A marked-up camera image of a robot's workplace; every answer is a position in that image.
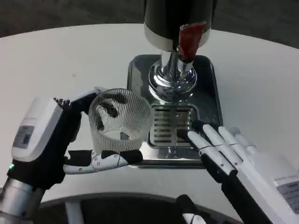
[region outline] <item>round table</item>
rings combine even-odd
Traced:
[[[94,86],[126,87],[129,62],[159,54],[142,24],[103,24],[42,30],[0,39],[0,182],[32,97],[75,97]],[[213,30],[198,54],[215,67],[224,124],[237,126],[263,150],[282,152],[298,167],[299,50]],[[69,149],[92,148],[87,116]],[[198,205],[239,219],[205,170],[133,169],[67,175],[43,202],[91,193],[188,194]]]

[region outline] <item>label sticker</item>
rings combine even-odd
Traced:
[[[276,187],[295,214],[299,214],[299,181]]]
[[[21,126],[14,138],[13,147],[27,149],[34,126]]]

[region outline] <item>clear plastic cup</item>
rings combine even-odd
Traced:
[[[126,89],[110,89],[89,108],[93,147],[116,152],[139,149],[153,125],[149,103]]]

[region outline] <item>robotic hand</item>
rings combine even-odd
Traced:
[[[95,89],[75,100],[35,98],[23,119],[12,147],[13,161],[0,192],[0,223],[28,223],[46,190],[61,183],[65,174],[98,172],[142,161],[139,150],[69,151],[76,139],[81,113],[88,114]]]
[[[208,173],[221,183],[245,224],[299,223],[299,173],[284,156],[261,152],[238,128],[228,131],[201,121],[192,126],[193,130],[178,136],[199,151]],[[182,198],[190,200],[188,196],[181,197],[177,199],[180,207],[192,207],[182,202]],[[196,216],[194,209],[182,213],[188,224],[211,223]]]

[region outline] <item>cup rim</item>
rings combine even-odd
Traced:
[[[150,109],[150,122],[149,122],[150,127],[149,127],[149,130],[148,130],[147,132],[150,131],[150,128],[153,126],[153,123],[154,123],[154,114],[153,114],[153,111],[152,111],[152,106],[149,104],[149,102],[148,102],[144,97],[139,96],[137,93],[135,93],[135,92],[133,92],[133,91],[131,91],[131,90],[128,90],[128,89],[124,89],[124,88],[112,88],[112,89],[105,90],[104,92],[101,92],[99,95],[97,95],[96,98],[93,99],[92,103],[90,104],[89,111],[88,111],[88,120],[89,120],[89,124],[90,124],[91,128],[93,128],[98,134],[100,134],[103,138],[108,139],[108,140],[110,140],[110,141],[126,142],[126,143],[134,142],[134,141],[140,141],[141,138],[136,138],[136,139],[132,139],[132,140],[119,140],[119,139],[113,139],[113,138],[111,138],[111,137],[109,137],[109,136],[106,136],[106,135],[100,133],[100,132],[96,129],[96,127],[95,127],[95,125],[94,125],[94,122],[91,121],[90,113],[91,113],[91,111],[92,111],[92,106],[96,103],[97,99],[98,99],[98,98],[101,98],[106,92],[109,92],[109,91],[115,91],[115,90],[117,90],[117,91],[118,91],[118,90],[125,90],[125,91],[128,91],[128,92],[130,92],[130,93],[133,93],[133,94],[136,95],[137,97],[141,98],[141,99],[145,102],[145,104],[146,104],[146,105],[148,106],[148,108]]]

